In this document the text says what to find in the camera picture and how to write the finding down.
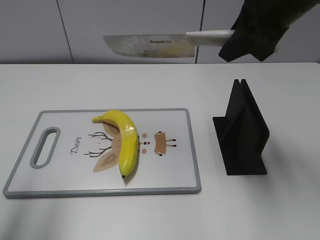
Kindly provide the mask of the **black cloth-covered gripper body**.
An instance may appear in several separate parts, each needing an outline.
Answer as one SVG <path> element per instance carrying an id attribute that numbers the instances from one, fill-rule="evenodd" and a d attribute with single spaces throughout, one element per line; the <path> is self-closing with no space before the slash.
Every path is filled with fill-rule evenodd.
<path id="1" fill-rule="evenodd" d="M 226 62 L 248 54 L 264 61 L 275 52 L 291 24 L 319 3 L 318 0 L 246 0 L 231 27 L 233 34 L 218 55 Z"/>

